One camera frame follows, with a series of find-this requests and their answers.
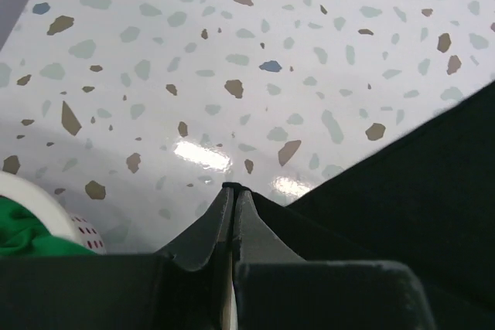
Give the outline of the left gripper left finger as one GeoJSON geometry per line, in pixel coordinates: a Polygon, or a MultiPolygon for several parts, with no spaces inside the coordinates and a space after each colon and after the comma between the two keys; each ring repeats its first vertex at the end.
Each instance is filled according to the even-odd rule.
{"type": "Polygon", "coordinates": [[[233,211],[234,190],[222,188],[200,218],[155,253],[181,270],[202,270],[217,246],[229,241],[233,211]]]}

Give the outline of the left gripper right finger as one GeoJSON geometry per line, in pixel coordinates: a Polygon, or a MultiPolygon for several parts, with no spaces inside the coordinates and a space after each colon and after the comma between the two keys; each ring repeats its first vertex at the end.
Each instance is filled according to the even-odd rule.
{"type": "Polygon", "coordinates": [[[232,258],[235,268],[306,264],[259,216],[253,195],[247,190],[239,193],[235,205],[232,258]]]}

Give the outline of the black t shirt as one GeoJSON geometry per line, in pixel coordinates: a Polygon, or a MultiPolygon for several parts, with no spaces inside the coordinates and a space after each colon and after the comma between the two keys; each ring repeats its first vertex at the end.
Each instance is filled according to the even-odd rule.
{"type": "Polygon", "coordinates": [[[250,191],[305,265],[235,268],[240,329],[492,329],[494,87],[288,206],[250,191]]]}

